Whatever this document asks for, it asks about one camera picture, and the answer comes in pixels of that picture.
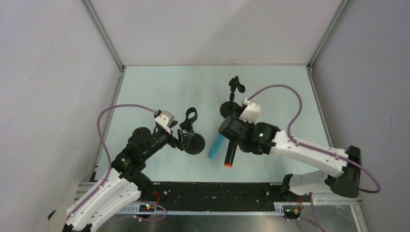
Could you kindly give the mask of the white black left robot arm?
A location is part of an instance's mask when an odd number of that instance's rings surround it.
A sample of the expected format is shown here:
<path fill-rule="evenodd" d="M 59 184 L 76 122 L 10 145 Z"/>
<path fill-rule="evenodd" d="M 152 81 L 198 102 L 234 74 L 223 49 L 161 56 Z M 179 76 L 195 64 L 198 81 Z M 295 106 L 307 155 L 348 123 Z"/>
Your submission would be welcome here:
<path fill-rule="evenodd" d="M 151 180 L 141 171 L 145 161 L 164 146 L 185 150 L 194 136 L 194 119 L 180 124 L 178 138 L 160 124 L 156 131 L 146 127 L 135 129 L 126 147 L 111 163 L 106 176 L 86 192 L 67 213 L 64 232 L 95 232 L 120 209 L 138 200 Z"/>

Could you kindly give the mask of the black microphone orange tip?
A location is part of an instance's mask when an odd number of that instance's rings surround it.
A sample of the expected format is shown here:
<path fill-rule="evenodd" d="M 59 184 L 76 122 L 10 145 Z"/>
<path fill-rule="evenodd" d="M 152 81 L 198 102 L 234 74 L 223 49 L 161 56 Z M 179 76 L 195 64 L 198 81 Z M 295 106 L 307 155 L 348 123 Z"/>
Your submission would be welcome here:
<path fill-rule="evenodd" d="M 232 168 L 234 157 L 236 154 L 237 144 L 233 141 L 229 141 L 228 148 L 225 155 L 224 166 Z"/>

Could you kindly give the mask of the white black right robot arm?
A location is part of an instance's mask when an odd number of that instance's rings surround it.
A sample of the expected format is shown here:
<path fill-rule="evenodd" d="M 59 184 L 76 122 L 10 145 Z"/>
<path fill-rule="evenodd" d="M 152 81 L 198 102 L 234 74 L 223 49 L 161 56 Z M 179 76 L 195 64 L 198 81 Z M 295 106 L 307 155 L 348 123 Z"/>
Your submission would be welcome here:
<path fill-rule="evenodd" d="M 245 153 L 274 154 L 316 167 L 318 171 L 288 174 L 282 192 L 301 196 L 315 189 L 331 190 L 346 198 L 357 198 L 361 170 L 361 150 L 323 147 L 307 141 L 296 142 L 285 130 L 263 122 L 247 123 L 236 117 L 226 118 L 219 133 Z"/>

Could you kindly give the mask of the blue microphone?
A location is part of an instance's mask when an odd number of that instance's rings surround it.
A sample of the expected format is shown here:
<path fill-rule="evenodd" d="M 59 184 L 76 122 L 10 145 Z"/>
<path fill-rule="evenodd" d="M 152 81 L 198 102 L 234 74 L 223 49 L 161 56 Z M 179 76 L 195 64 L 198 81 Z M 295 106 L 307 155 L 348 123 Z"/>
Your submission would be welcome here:
<path fill-rule="evenodd" d="M 221 125 L 220 125 L 219 128 L 218 128 L 217 136 L 216 136 L 216 138 L 214 139 L 214 141 L 213 141 L 213 143 L 212 143 L 212 146 L 211 146 L 211 148 L 210 148 L 210 150 L 209 150 L 209 152 L 208 152 L 208 155 L 207 155 L 207 157 L 208 157 L 210 160 L 213 159 L 213 158 L 219 153 L 219 151 L 220 151 L 220 149 L 221 149 L 221 146 L 222 146 L 222 144 L 224 143 L 225 140 L 227 140 L 228 143 L 230 142 L 224 135 L 222 135 L 222 134 L 220 133 L 220 128 L 221 128 Z"/>

